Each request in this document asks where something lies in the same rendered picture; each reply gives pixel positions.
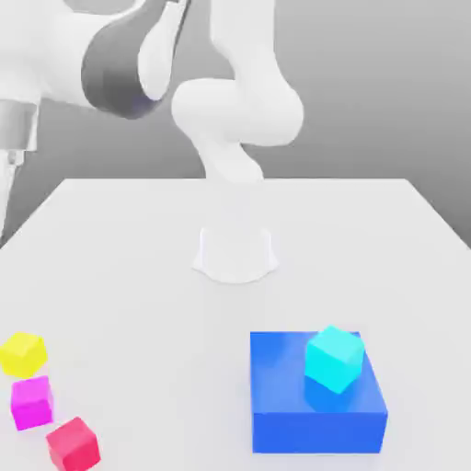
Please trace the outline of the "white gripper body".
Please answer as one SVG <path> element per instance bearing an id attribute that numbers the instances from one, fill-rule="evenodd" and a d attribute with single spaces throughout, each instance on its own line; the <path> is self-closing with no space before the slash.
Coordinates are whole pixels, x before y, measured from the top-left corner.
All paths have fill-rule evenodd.
<path id="1" fill-rule="evenodd" d="M 7 164 L 0 167 L 0 239 L 6 224 L 7 206 L 16 175 L 16 166 Z"/>

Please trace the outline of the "small cyan cube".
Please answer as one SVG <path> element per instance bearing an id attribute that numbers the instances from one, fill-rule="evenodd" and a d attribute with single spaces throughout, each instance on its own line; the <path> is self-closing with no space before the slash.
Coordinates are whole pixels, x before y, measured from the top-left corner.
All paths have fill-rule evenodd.
<path id="1" fill-rule="evenodd" d="M 364 353 L 358 335 L 328 326 L 306 343 L 304 375 L 340 395 L 360 376 Z"/>

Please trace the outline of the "small yellow cube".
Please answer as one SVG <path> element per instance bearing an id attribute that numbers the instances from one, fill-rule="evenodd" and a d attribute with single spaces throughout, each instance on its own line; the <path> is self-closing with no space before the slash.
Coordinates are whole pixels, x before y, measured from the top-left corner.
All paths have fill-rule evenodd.
<path id="1" fill-rule="evenodd" d="M 28 379 L 48 360 L 41 336 L 17 332 L 0 346 L 0 366 L 6 375 Z"/>

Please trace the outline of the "small red cube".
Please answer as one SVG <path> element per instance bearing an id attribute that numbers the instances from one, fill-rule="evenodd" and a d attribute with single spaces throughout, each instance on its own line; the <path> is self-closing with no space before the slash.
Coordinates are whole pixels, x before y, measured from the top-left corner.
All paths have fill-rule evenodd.
<path id="1" fill-rule="evenodd" d="M 46 442 L 58 471 L 87 471 L 101 460 L 97 435 L 79 417 L 50 432 Z"/>

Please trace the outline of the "large blue box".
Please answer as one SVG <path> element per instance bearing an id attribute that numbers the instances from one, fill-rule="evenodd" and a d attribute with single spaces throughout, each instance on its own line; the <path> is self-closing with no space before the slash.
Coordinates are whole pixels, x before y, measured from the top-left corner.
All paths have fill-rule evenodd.
<path id="1" fill-rule="evenodd" d="M 252 332 L 252 451 L 259 454 L 378 454 L 388 411 L 367 355 L 336 394 L 304 374 L 313 332 Z"/>

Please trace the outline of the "small magenta cube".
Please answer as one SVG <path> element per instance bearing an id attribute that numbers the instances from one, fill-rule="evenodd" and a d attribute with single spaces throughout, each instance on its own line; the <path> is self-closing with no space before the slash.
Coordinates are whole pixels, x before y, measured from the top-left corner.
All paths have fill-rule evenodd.
<path id="1" fill-rule="evenodd" d="M 14 382 L 10 410 L 18 431 L 53 422 L 53 397 L 48 375 Z"/>

